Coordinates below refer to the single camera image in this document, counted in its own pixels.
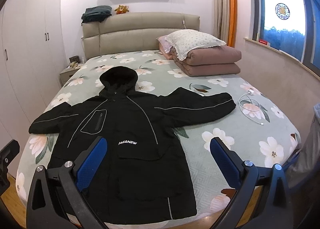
reflective stripe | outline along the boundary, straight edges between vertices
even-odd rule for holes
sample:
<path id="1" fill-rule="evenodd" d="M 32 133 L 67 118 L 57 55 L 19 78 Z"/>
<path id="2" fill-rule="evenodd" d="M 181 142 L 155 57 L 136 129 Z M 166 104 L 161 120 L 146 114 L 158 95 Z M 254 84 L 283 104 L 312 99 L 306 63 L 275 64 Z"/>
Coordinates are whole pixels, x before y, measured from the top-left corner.
<path id="1" fill-rule="evenodd" d="M 75 115 L 79 115 L 79 114 L 63 115 L 63 116 L 59 116 L 59 117 L 56 117 L 56 118 L 53 118 L 53 119 L 50 119 L 50 120 L 44 120 L 44 121 L 52 121 L 52 120 L 58 119 L 60 117 L 70 117 L 70 116 L 75 116 Z"/>
<path id="2" fill-rule="evenodd" d="M 107 101 L 108 101 L 108 99 L 105 100 L 104 102 L 102 102 L 102 103 L 101 103 L 100 105 L 98 105 L 96 108 L 94 108 L 93 111 L 96 110 L 99 106 L 101 106 L 103 103 L 105 103 L 105 102 L 107 102 Z M 73 133 L 73 135 L 72 135 L 72 137 L 71 137 L 71 139 L 70 139 L 70 141 L 69 141 L 69 144 L 68 144 L 68 147 L 67 147 L 67 148 L 69 148 L 70 142 L 72 141 L 72 138 L 74 137 L 76 131 L 79 129 L 79 127 L 80 127 L 80 125 L 83 123 L 83 121 L 84 121 L 85 119 L 87 119 L 87 117 L 82 120 L 82 122 L 79 124 L 78 128 L 77 128 L 77 129 L 75 130 L 75 132 Z"/>
<path id="3" fill-rule="evenodd" d="M 227 102 L 230 102 L 231 100 L 232 100 L 232 99 L 230 99 L 230 100 L 228 100 L 228 101 L 226 101 L 226 102 L 224 102 L 224 103 L 220 103 L 220 104 L 218 104 L 218 105 L 215 105 L 215 106 L 213 106 L 213 107 L 217 107 L 217 106 L 219 106 L 219 105 L 223 105 L 223 104 L 225 104 L 225 103 L 227 103 Z M 187 109 L 187 110 L 203 110 L 203 109 L 213 108 L 213 107 L 204 107 L 204 108 L 196 108 L 196 109 L 192 109 L 192 108 L 183 108 L 183 107 L 171 107 L 171 108 L 154 107 L 154 108 L 158 108 L 158 109 L 162 109 L 162 110 L 170 110 L 170 109 L 175 109 L 175 108 L 179 108 L 179 109 Z"/>
<path id="4" fill-rule="evenodd" d="M 171 219 L 173 219 L 173 218 L 172 218 L 172 213 L 171 213 L 171 207 L 170 207 L 170 201 L 169 201 L 169 198 L 168 198 L 168 206 L 169 206 L 170 217 L 171 217 Z"/>
<path id="5" fill-rule="evenodd" d="M 134 104 L 136 104 L 141 110 L 142 110 L 142 112 L 144 113 L 144 115 L 146 116 L 146 118 L 148 119 L 148 122 L 149 122 L 149 124 L 150 124 L 150 127 L 151 127 L 151 129 L 152 129 L 152 132 L 153 132 L 153 135 L 155 136 L 155 139 L 156 139 L 156 143 L 158 144 L 158 140 L 157 140 L 157 136 L 156 136 L 156 133 L 155 133 L 155 130 L 153 130 L 153 127 L 152 127 L 152 124 L 151 124 L 151 122 L 150 122 L 150 120 L 149 120 L 149 118 L 148 118 L 148 116 L 147 116 L 147 114 L 146 114 L 146 112 L 135 102 L 135 101 L 133 101 L 133 100 L 131 100 L 128 96 L 127 96 L 127 98 L 131 101 L 131 102 L 133 102 Z"/>

folded brown comforter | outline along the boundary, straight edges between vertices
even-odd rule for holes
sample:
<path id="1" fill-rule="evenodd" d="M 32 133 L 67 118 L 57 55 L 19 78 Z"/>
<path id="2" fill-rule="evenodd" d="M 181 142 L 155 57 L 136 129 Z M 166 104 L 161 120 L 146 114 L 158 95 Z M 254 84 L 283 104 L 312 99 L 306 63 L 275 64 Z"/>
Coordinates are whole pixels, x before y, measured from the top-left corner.
<path id="1" fill-rule="evenodd" d="M 176 65 L 190 77 L 240 73 L 240 68 L 235 63 L 191 66 L 185 63 L 184 60 L 178 60 L 175 54 L 173 55 L 173 60 Z"/>
<path id="2" fill-rule="evenodd" d="M 225 46 L 216 46 L 205 49 L 195 49 L 188 52 L 185 63 L 192 66 L 228 64 L 241 59 L 241 51 Z"/>

black jacket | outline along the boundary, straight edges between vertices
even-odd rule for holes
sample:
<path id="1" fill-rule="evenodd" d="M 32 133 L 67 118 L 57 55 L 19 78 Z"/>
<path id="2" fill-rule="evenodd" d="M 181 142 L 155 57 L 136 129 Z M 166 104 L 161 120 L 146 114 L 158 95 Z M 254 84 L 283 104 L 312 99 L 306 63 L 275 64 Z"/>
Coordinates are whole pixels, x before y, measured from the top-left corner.
<path id="1" fill-rule="evenodd" d="M 112 8 L 108 5 L 100 5 L 93 8 L 85 9 L 82 15 L 82 23 L 86 22 L 103 22 L 106 18 L 111 16 Z"/>
<path id="2" fill-rule="evenodd" d="M 107 140 L 86 195 L 103 221 L 147 224 L 194 216 L 188 164 L 172 129 L 217 120 L 236 105 L 228 93 L 202 97 L 181 87 L 167 96 L 136 92 L 137 79 L 134 70 L 113 67 L 100 76 L 105 88 L 99 96 L 56 106 L 29 132 L 59 133 L 49 168 L 75 160 L 97 136 Z"/>

round window sticker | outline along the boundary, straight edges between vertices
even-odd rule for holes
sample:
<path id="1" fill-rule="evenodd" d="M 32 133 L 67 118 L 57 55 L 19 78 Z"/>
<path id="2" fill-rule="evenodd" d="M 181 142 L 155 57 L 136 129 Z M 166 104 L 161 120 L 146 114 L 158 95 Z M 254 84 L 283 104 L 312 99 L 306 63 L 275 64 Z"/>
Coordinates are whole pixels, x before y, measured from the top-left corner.
<path id="1" fill-rule="evenodd" d="M 287 20 L 290 17 L 290 10 L 284 3 L 276 5 L 276 14 L 281 20 Z"/>

beige curtain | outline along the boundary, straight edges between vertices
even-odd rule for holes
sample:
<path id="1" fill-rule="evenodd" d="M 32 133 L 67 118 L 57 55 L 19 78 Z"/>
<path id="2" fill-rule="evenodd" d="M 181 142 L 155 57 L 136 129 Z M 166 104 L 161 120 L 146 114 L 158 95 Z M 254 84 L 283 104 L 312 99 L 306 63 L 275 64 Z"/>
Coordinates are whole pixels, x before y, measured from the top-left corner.
<path id="1" fill-rule="evenodd" d="M 230 24 L 230 0 L 213 0 L 214 27 L 213 35 L 228 44 Z"/>

